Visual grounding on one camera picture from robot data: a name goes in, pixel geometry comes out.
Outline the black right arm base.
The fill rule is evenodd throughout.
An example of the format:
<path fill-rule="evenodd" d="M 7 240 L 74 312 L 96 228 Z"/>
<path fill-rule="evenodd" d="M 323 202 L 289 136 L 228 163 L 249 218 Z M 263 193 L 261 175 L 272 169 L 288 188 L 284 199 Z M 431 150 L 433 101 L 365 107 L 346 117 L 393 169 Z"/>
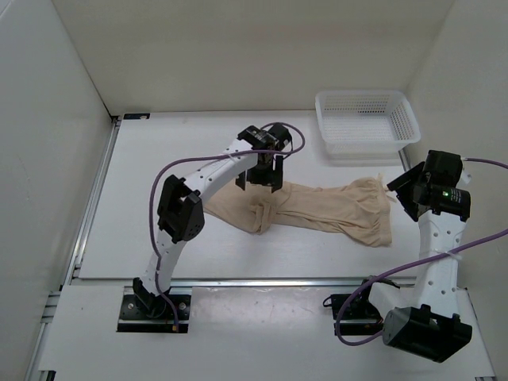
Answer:
<path fill-rule="evenodd" d="M 345 308 L 341 318 L 340 330 L 343 337 L 371 336 L 379 333 L 383 328 L 383 317 L 368 301 L 371 286 L 362 290 Z M 331 294 L 322 302 L 322 306 L 331 309 L 333 319 L 346 302 L 350 294 Z"/>

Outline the beige trousers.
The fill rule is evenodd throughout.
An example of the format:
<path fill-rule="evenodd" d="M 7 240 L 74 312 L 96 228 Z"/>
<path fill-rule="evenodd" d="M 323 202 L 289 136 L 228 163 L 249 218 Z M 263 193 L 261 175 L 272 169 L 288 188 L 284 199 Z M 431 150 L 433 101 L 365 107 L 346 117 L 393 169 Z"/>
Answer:
<path fill-rule="evenodd" d="M 234 182 L 221 188 L 204 210 L 247 233 L 263 234 L 272 225 L 341 233 L 370 246 L 392 243 L 391 203 L 382 178 L 364 177 L 342 187 L 308 187 L 285 182 L 268 187 Z"/>

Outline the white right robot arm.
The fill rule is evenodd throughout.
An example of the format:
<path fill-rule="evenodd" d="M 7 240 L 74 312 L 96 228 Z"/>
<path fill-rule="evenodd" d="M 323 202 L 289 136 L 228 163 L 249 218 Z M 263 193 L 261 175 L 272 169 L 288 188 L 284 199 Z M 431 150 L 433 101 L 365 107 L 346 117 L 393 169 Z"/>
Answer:
<path fill-rule="evenodd" d="M 456 186 L 462 170 L 460 158 L 421 162 L 388 183 L 418 223 L 424 264 L 412 290 L 378 281 L 356 298 L 365 317 L 382 316 L 385 345 L 436 363 L 445 362 L 472 337 L 472 327 L 460 320 L 459 260 L 451 252 L 460 245 L 470 215 L 470 194 Z"/>

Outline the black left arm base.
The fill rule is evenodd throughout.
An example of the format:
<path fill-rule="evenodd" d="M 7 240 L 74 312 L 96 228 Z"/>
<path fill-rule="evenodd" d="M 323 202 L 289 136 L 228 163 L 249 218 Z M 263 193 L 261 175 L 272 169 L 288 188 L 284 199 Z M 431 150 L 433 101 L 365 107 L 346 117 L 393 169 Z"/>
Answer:
<path fill-rule="evenodd" d="M 139 278 L 133 290 L 125 292 L 117 320 L 119 333 L 188 333 L 191 315 L 190 294 L 164 297 L 148 292 Z"/>

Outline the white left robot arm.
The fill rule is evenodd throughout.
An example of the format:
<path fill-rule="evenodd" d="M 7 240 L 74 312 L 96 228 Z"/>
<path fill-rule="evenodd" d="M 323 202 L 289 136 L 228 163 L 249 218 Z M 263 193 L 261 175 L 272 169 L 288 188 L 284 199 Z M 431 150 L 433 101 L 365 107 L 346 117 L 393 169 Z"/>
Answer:
<path fill-rule="evenodd" d="M 158 173 L 162 191 L 149 195 L 148 225 L 152 257 L 144 274 L 133 280 L 138 306 L 157 318 L 175 304 L 168 297 L 171 278 L 183 248 L 205 225 L 204 209 L 228 183 L 245 189 L 247 183 L 277 191 L 283 183 L 283 157 L 292 144 L 287 131 L 276 133 L 251 126 L 218 156 L 198 158 L 202 166 L 178 177 Z"/>

